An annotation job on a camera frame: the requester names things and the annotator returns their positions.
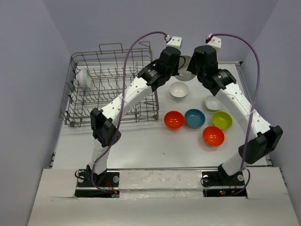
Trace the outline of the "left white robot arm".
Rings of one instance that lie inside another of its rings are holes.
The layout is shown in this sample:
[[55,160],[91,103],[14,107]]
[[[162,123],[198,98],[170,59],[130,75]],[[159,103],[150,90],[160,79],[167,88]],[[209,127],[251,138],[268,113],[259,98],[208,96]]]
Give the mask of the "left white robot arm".
[[87,165],[87,179],[94,187],[104,181],[110,148],[121,138],[121,119],[143,98],[165,85],[172,76],[178,75],[180,55],[179,49],[165,47],[159,59],[144,67],[117,98],[101,109],[91,111],[94,149]]

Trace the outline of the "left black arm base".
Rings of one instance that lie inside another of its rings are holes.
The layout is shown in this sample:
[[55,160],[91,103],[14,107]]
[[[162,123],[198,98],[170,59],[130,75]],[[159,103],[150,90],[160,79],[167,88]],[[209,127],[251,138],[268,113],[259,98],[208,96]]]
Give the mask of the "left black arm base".
[[93,175],[86,169],[74,173],[77,179],[75,196],[78,198],[119,198],[119,172],[109,171]]

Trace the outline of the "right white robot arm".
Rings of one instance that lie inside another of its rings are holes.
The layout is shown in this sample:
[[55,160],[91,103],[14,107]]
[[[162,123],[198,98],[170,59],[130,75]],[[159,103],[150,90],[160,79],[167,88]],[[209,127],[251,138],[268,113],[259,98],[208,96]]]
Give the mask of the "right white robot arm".
[[196,47],[188,71],[221,101],[248,136],[247,144],[241,145],[232,157],[218,167],[215,177],[220,184],[226,185],[241,167],[252,165],[274,151],[283,130],[280,126],[272,126],[252,109],[232,73],[218,67],[217,53],[213,47]]

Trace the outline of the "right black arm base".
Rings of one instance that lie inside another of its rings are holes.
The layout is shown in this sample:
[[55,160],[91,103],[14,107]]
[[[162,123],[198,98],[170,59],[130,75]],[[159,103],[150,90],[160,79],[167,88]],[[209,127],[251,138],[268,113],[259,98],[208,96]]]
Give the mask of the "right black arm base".
[[218,171],[204,171],[200,179],[204,197],[247,197],[245,179],[242,172],[233,176],[220,176]]

